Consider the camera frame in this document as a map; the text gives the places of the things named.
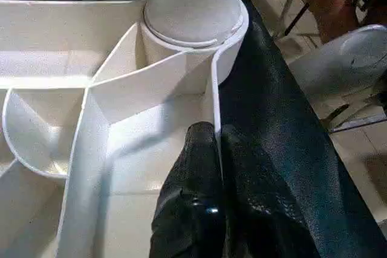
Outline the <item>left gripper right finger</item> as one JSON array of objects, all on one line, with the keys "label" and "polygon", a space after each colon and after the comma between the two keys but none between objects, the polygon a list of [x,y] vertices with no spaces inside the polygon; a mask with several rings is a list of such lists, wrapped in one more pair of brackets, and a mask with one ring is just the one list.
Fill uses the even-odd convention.
[{"label": "left gripper right finger", "polygon": [[319,257],[290,188],[259,142],[234,126],[221,134],[234,240],[250,257]]}]

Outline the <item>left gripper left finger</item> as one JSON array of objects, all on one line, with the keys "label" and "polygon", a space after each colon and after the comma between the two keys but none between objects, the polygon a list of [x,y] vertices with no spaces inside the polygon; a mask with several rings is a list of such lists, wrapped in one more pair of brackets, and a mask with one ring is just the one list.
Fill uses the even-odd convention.
[{"label": "left gripper left finger", "polygon": [[192,124],[151,224],[150,257],[222,257],[224,200],[213,124]]}]

